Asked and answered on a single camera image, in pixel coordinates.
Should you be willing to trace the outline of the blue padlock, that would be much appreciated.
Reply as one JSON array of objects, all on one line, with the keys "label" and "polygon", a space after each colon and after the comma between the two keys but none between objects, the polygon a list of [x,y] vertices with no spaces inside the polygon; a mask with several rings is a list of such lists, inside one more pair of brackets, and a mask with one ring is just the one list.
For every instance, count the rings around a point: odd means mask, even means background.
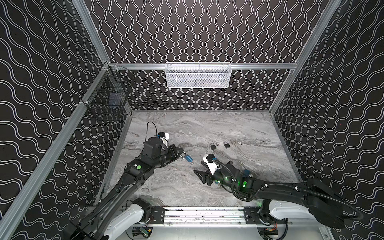
[{"label": "blue padlock", "polygon": [[190,155],[188,155],[186,152],[183,152],[181,155],[182,159],[186,160],[189,164],[193,164],[194,160]]},{"label": "blue padlock", "polygon": [[250,170],[244,169],[243,170],[243,176],[244,177],[252,177],[252,174],[251,174]]}]

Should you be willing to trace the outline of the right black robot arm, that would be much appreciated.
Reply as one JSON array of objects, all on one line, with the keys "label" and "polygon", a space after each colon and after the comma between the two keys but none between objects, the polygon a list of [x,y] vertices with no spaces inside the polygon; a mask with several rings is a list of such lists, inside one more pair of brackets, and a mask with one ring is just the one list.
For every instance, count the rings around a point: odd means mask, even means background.
[{"label": "right black robot arm", "polygon": [[245,176],[231,162],[216,169],[214,174],[209,169],[194,170],[194,174],[208,186],[218,182],[240,201],[284,201],[307,208],[309,214],[325,226],[336,229],[345,226],[341,197],[316,179],[304,183],[268,182]]}]

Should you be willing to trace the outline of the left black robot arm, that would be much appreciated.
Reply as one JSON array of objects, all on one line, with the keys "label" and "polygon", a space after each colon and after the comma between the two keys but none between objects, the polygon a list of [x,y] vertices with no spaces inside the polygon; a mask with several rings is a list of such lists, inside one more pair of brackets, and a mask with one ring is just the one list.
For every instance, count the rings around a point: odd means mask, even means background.
[{"label": "left black robot arm", "polygon": [[137,199],[125,211],[127,200],[150,178],[155,169],[176,161],[184,149],[166,145],[158,137],[143,143],[140,155],[129,162],[109,194],[78,224],[68,224],[63,231],[65,240],[115,240],[136,223],[146,223],[150,217],[149,203]]}]

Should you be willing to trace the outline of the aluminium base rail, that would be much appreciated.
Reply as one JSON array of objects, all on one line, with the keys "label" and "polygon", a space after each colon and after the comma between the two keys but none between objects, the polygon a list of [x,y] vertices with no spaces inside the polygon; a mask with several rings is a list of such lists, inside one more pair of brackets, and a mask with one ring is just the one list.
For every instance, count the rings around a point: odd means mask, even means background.
[{"label": "aluminium base rail", "polygon": [[152,207],[149,211],[131,205],[121,213],[127,226],[159,227],[273,227],[288,223],[295,227],[320,227],[302,207]]}]

